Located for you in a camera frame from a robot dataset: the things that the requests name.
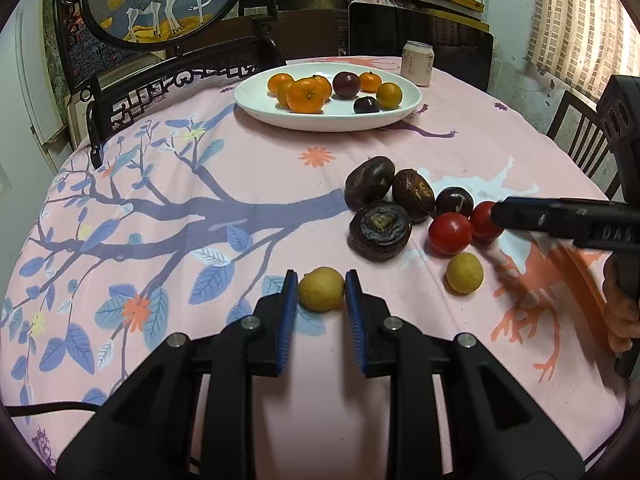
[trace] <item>tablecloth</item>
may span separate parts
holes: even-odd
[[[329,58],[399,71],[398,58]],[[259,123],[234,105],[236,80],[170,92],[110,139],[94,170],[81,146],[55,177],[2,304],[5,404],[103,403],[172,332],[219,332],[280,290],[287,269],[357,269],[424,333],[472,332],[586,457],[618,426],[624,384],[612,371],[599,291],[606,254],[505,232],[473,246],[484,283],[450,294],[447,259],[416,226],[395,259],[347,245],[347,175],[370,156],[415,168],[435,192],[604,196],[547,137],[495,98],[434,70],[404,121],[321,134]],[[382,478],[388,381],[357,371],[343,311],[298,308],[289,368],[255,380],[263,479]],[[15,419],[52,468],[89,413]],[[198,453],[197,444],[194,452]]]

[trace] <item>can lid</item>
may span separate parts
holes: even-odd
[[[407,41],[406,44],[407,45],[412,44],[417,46],[430,46],[431,48],[433,48],[429,43],[420,43],[420,41]]]

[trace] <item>curtain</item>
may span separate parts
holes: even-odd
[[[536,0],[527,60],[597,102],[612,74],[640,75],[640,36],[619,0]]]

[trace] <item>person's hand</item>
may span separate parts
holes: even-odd
[[[604,264],[602,291],[607,300],[604,321],[607,324],[609,346],[614,352],[631,350],[631,339],[640,338],[640,310],[618,285],[618,266],[613,254]]]

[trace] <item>wall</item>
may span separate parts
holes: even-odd
[[[570,88],[526,61],[535,6],[536,0],[488,1],[486,20],[495,38],[489,94],[519,111],[537,131],[546,134],[564,92]],[[594,103],[574,94],[594,107]],[[565,151],[578,122],[579,115],[570,110],[557,137]],[[609,155],[593,180],[605,190],[615,173],[615,161]]]
[[[20,3],[33,0],[21,0]],[[0,299],[53,179],[31,134],[15,58],[15,11],[0,32],[0,166],[11,184],[0,194]]]

